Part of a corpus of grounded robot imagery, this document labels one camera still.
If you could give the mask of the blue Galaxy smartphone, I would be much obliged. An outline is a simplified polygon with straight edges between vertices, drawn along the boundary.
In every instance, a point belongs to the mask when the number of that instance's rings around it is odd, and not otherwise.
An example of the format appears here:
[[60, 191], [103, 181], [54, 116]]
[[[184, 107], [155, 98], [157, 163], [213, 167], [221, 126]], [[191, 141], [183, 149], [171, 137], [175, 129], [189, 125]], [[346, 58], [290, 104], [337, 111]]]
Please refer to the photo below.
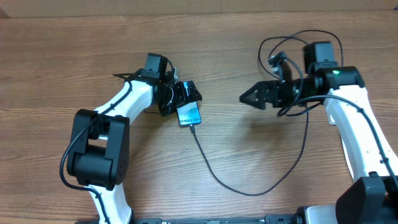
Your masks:
[[201, 115], [198, 109], [197, 101], [189, 103], [187, 101], [186, 82], [183, 82], [183, 92], [185, 102], [181, 107], [177, 108], [178, 122], [181, 127], [193, 126], [201, 123]]

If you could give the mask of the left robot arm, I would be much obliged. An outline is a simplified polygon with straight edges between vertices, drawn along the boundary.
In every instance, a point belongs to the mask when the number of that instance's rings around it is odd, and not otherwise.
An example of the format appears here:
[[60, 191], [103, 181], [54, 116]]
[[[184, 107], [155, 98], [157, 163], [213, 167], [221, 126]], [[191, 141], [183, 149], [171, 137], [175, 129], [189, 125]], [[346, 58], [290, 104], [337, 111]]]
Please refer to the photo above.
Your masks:
[[137, 116], [154, 104], [167, 116], [202, 99], [192, 81], [178, 80], [178, 70], [163, 55], [149, 53], [144, 67], [117, 76], [124, 80], [117, 95], [95, 110], [76, 112], [59, 168], [65, 186], [90, 193], [99, 213], [97, 223], [134, 223], [123, 180], [130, 126]]

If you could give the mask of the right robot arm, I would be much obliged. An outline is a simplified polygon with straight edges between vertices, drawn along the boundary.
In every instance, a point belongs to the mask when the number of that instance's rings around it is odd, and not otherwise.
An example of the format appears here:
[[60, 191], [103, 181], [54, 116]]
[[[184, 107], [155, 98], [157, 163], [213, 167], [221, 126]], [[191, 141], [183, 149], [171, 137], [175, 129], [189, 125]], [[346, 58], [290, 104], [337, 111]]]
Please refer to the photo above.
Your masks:
[[284, 53], [269, 59], [279, 79], [256, 83], [240, 96], [242, 103], [277, 108], [286, 115], [293, 106], [320, 103], [343, 143], [352, 186], [329, 205], [299, 208], [283, 223], [396, 223], [397, 155], [387, 142], [369, 103], [357, 68], [335, 60], [330, 42], [303, 48], [305, 70], [291, 76], [292, 61]]

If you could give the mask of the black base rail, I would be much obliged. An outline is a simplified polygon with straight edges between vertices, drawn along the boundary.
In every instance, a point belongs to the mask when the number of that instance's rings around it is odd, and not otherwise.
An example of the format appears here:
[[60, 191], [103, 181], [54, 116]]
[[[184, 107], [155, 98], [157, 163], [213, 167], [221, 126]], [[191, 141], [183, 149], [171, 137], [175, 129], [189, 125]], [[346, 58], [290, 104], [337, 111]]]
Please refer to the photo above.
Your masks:
[[161, 219], [137, 218], [128, 224], [304, 224], [305, 219], [297, 214], [265, 215], [260, 218], [187, 218]]

